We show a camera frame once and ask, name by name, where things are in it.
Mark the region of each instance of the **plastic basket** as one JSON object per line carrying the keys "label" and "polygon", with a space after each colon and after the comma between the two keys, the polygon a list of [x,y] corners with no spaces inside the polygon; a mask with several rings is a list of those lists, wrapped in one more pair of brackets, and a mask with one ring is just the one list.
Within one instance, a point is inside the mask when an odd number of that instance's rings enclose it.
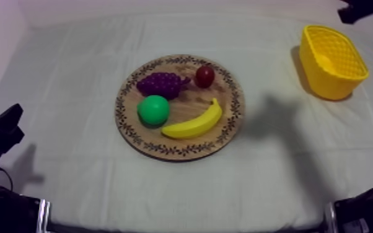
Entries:
{"label": "plastic basket", "polygon": [[299,57],[310,88],[326,99],[347,97],[369,76],[350,39],[321,25],[305,26]]}

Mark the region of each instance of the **white tablecloth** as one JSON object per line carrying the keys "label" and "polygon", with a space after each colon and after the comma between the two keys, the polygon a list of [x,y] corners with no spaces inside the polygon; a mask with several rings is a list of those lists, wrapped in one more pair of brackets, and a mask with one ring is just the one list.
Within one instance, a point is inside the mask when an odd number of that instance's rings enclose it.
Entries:
{"label": "white tablecloth", "polygon": [[[127,14],[33,32],[0,83],[20,103],[24,140],[0,160],[15,191],[53,202],[53,219],[164,232],[315,224],[327,201],[373,187],[373,39],[344,30],[370,78],[343,102],[307,94],[297,57],[305,22],[246,14]],[[245,123],[213,156],[172,164],[119,134],[121,83],[151,59],[204,56],[245,95]],[[0,174],[0,183],[7,179]]]}

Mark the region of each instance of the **apple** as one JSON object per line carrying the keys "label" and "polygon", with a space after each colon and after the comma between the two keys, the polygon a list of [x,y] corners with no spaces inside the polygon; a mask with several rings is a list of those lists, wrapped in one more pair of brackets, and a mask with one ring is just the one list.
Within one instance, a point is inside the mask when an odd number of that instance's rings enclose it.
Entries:
{"label": "apple", "polygon": [[209,66],[202,66],[196,70],[194,82],[200,88],[208,88],[214,82],[216,74]]}

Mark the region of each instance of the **grape cluster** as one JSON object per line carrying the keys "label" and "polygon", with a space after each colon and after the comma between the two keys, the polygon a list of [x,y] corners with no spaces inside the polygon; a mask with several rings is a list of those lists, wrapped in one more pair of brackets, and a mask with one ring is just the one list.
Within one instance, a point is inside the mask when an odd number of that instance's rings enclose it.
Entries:
{"label": "grape cluster", "polygon": [[152,73],[136,84],[138,90],[145,96],[160,95],[167,100],[172,100],[179,96],[181,90],[186,89],[185,84],[191,79],[181,77],[174,73]]}

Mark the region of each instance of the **green ball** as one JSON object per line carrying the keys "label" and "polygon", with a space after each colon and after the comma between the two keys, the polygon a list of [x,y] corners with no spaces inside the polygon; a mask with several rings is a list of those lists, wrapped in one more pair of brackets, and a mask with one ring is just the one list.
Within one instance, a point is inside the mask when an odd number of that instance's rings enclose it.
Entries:
{"label": "green ball", "polygon": [[138,105],[141,120],[150,125],[163,124],[169,117],[168,100],[159,95],[150,95]]}

